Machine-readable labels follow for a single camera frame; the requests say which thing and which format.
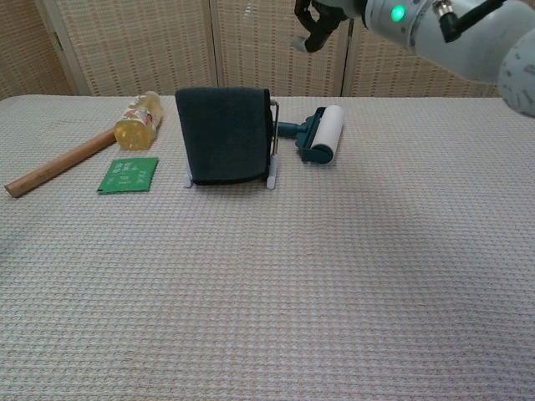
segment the wicker panel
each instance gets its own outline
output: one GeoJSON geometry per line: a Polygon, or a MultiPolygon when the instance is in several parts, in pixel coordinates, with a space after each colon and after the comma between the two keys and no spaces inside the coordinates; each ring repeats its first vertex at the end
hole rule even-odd
{"type": "Polygon", "coordinates": [[[260,86],[277,96],[340,95],[345,49],[339,51],[339,45],[347,40],[347,24],[320,52],[299,53],[291,38],[307,32],[294,17],[294,5],[294,0],[212,2],[224,85],[260,86]]]}
{"type": "Polygon", "coordinates": [[[355,24],[357,63],[352,96],[477,96],[486,85],[453,74],[355,24]]]}
{"type": "Polygon", "coordinates": [[[500,93],[498,92],[497,86],[493,85],[491,88],[489,88],[489,90],[487,92],[487,96],[489,98],[499,98],[499,97],[501,97],[500,93]]]}
{"type": "Polygon", "coordinates": [[[32,0],[0,0],[0,99],[72,94],[32,0]]]}
{"type": "Polygon", "coordinates": [[[57,4],[92,94],[173,94],[180,87],[216,83],[201,1],[57,4]]]}

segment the textured tablecloth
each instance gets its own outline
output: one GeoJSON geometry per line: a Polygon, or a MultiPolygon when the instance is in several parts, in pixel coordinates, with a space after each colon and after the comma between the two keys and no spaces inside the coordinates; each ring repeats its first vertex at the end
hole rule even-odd
{"type": "MultiPolygon", "coordinates": [[[[0,398],[535,399],[535,121],[499,99],[340,104],[335,162],[281,140],[278,187],[183,189],[173,98],[148,193],[97,195],[104,150],[0,195],[0,398]]],[[[0,103],[0,178],[128,99],[0,103]]]]}

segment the wooden dowel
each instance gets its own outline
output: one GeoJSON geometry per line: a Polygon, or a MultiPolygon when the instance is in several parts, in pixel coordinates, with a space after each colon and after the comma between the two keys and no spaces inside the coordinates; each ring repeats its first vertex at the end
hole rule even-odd
{"type": "Polygon", "coordinates": [[[34,190],[41,184],[52,180],[79,162],[88,159],[90,156],[112,145],[115,142],[113,129],[108,129],[95,136],[93,139],[77,146],[69,152],[49,161],[38,169],[16,179],[5,185],[6,190],[13,198],[18,198],[29,191],[34,190]]]}

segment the green packet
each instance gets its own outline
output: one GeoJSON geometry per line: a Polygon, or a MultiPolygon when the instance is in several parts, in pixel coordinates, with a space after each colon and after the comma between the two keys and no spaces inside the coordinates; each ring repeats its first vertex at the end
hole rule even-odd
{"type": "Polygon", "coordinates": [[[97,192],[105,195],[148,191],[157,165],[156,157],[114,160],[97,192]]]}

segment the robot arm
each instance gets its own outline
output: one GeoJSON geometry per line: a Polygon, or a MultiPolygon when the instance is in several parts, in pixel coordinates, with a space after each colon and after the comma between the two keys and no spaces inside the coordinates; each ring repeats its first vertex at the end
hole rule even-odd
{"type": "Polygon", "coordinates": [[[296,0],[295,14],[310,32],[293,40],[300,51],[319,51],[341,22],[361,17],[367,29],[463,79],[496,84],[511,109],[535,117],[535,10],[526,3],[296,0]]]}

